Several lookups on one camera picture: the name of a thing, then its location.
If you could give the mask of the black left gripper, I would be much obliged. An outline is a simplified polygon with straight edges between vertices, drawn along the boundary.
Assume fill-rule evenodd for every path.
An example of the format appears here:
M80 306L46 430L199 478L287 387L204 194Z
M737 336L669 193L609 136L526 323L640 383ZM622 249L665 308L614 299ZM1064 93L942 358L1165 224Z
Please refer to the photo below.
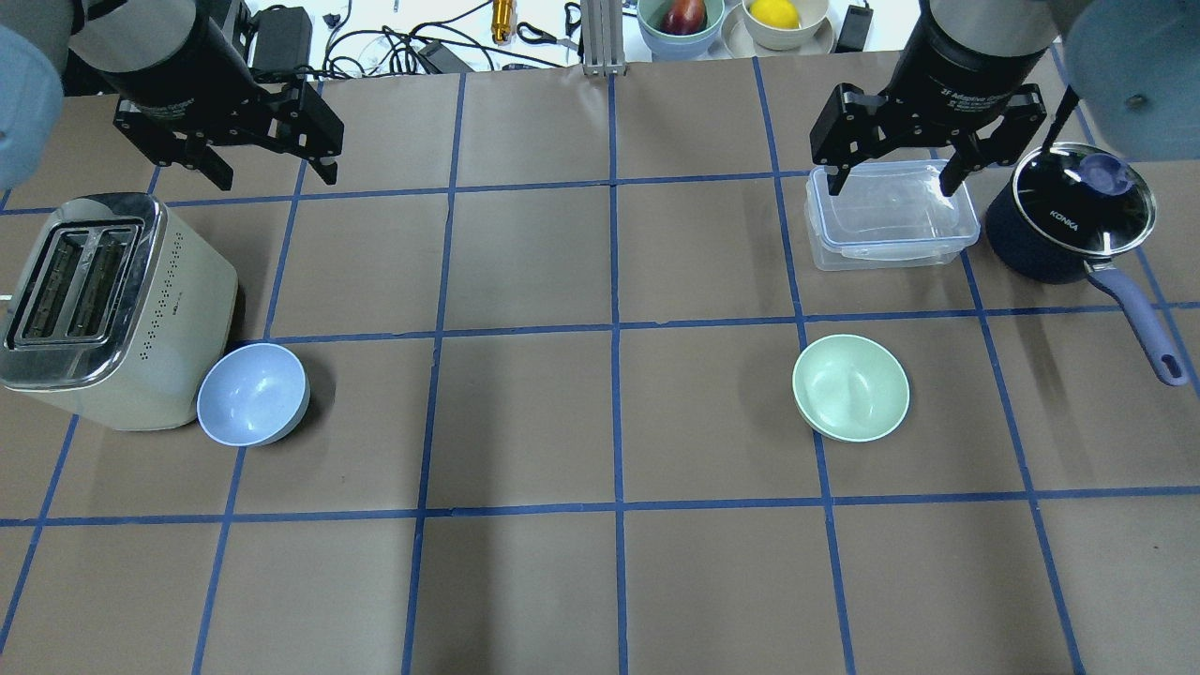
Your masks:
M244 1L76 1L71 50L119 94L114 126L156 166L216 189L234 171L209 142L268 142L338 183L346 125L306 72L257 82Z

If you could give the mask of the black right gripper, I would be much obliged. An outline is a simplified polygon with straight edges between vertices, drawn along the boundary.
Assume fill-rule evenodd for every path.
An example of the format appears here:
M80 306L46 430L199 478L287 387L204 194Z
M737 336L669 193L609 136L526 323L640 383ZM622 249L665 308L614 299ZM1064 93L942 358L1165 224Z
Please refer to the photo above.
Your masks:
M1015 162L1046 117L1039 86L1026 80L1050 43L1046 1L919 2L881 92L839 84L818 113L810 149L828 193L899 148L954 149L938 175L943 196L986 166Z

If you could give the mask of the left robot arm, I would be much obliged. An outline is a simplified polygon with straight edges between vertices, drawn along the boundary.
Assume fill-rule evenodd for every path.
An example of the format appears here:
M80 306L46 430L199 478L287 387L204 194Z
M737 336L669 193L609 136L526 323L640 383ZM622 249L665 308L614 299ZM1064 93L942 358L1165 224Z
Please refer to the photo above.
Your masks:
M222 147L304 159L338 180L344 124L311 82L300 7L244 1L5 1L2 189L38 171L72 56L119 95L114 126L149 161L232 189Z

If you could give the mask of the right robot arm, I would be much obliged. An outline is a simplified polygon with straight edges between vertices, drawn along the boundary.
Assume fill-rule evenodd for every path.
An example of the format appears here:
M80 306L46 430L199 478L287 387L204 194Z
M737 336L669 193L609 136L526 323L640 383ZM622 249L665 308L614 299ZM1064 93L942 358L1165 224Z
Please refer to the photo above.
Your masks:
M810 132L830 195L899 148L952 148L941 191L1013 165L1046 117L1028 73L1063 46L1064 96L1046 141L1084 103L1106 145L1135 161L1196 159L1195 1L922 1L888 84L841 82Z

